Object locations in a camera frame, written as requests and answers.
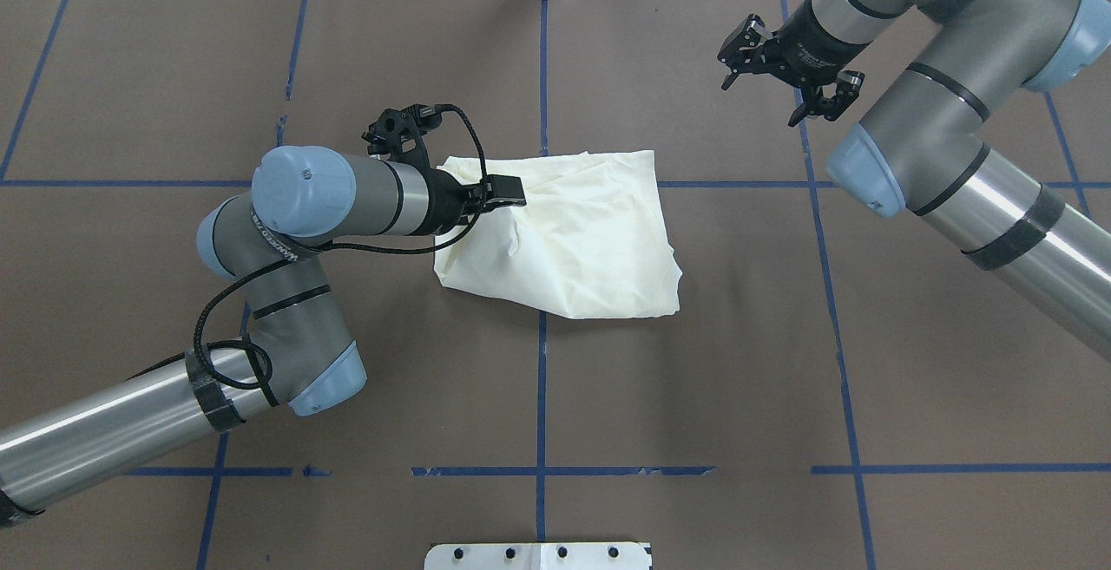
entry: crumpled white towel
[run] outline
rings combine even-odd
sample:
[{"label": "crumpled white towel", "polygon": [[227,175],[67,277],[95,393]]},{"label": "crumpled white towel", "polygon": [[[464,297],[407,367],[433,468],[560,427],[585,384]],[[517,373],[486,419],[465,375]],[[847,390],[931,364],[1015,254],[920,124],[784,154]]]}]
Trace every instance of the crumpled white towel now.
[{"label": "crumpled white towel", "polygon": [[[654,152],[491,160],[487,167],[520,177],[528,206],[482,214],[467,238],[437,251],[441,284],[569,319],[679,311],[682,271],[663,226]],[[480,178],[476,159],[449,158],[440,168],[463,183]]]}]

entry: blue joint cap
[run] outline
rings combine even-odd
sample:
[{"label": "blue joint cap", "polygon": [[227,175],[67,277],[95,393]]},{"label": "blue joint cap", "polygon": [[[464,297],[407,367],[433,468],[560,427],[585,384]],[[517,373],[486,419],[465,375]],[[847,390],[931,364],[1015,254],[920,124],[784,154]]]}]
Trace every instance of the blue joint cap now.
[{"label": "blue joint cap", "polygon": [[289,407],[297,416],[312,416],[350,399],[366,383],[367,369],[362,368],[362,358],[352,340],[344,352],[312,380],[309,388],[293,397]]},{"label": "blue joint cap", "polygon": [[201,262],[204,262],[210,271],[226,280],[234,280],[236,276],[228,272],[228,269],[224,269],[223,264],[220,263],[220,258],[216,254],[216,241],[212,239],[212,232],[216,229],[217,217],[232,199],[236,198],[224,200],[219,208],[209,212],[209,216],[201,221],[201,227],[197,228],[197,252],[201,254]]},{"label": "blue joint cap", "polygon": [[274,148],[251,178],[251,199],[262,223],[298,238],[334,230],[354,206],[354,194],[351,164],[323,147]]},{"label": "blue joint cap", "polygon": [[907,207],[902,189],[875,140],[860,123],[853,123],[841,144],[833,150],[825,172],[857,201],[884,219]]},{"label": "blue joint cap", "polygon": [[1080,0],[1072,27],[1045,67],[1022,84],[1031,91],[1050,91],[1072,80],[1080,69],[1099,59],[1111,44],[1111,2]]}]

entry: white cloth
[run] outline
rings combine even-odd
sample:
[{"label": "white cloth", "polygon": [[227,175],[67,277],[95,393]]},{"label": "white cloth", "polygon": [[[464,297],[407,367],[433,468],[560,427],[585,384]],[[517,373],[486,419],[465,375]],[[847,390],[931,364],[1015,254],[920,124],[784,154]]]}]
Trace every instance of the white cloth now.
[{"label": "white cloth", "polygon": [[[437,251],[441,284],[569,319],[679,311],[682,271],[663,226],[654,152],[491,160],[487,167],[520,177],[528,206],[482,214],[467,238]],[[449,158],[440,169],[463,183],[479,181],[477,159]]]}]

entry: robotic arm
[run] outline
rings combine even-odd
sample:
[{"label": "robotic arm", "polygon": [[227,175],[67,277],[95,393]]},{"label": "robotic arm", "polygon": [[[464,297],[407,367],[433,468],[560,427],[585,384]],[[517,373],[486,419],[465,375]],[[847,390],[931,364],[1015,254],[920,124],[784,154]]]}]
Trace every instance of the robotic arm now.
[{"label": "robotic arm", "polygon": [[[317,256],[340,236],[463,233],[479,214],[523,206],[519,178],[489,176],[461,186],[432,169],[423,137],[452,104],[387,110],[363,134],[367,157],[322,147],[279,147],[262,158],[250,192],[201,223],[197,246],[217,274],[236,282],[201,313],[192,349],[127,382],[0,431],[0,527],[279,403],[310,416],[367,381]],[[210,310],[240,287],[253,309],[243,341],[201,343]]]},{"label": "robotic arm", "polygon": [[1107,0],[805,0],[778,32],[753,14],[730,33],[723,88],[772,73],[801,88],[790,126],[832,121],[863,81],[845,64],[910,6],[941,31],[827,171],[882,217],[911,210],[1111,359],[1111,236],[975,136],[1017,88],[1049,91],[1094,63],[1111,43]]}]

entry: white bracket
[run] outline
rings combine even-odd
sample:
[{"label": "white bracket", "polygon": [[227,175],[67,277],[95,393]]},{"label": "white bracket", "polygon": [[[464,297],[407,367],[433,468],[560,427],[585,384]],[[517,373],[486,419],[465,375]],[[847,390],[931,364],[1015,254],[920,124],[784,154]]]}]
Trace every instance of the white bracket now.
[{"label": "white bracket", "polygon": [[652,546],[640,542],[440,544],[424,570],[652,570]]}]

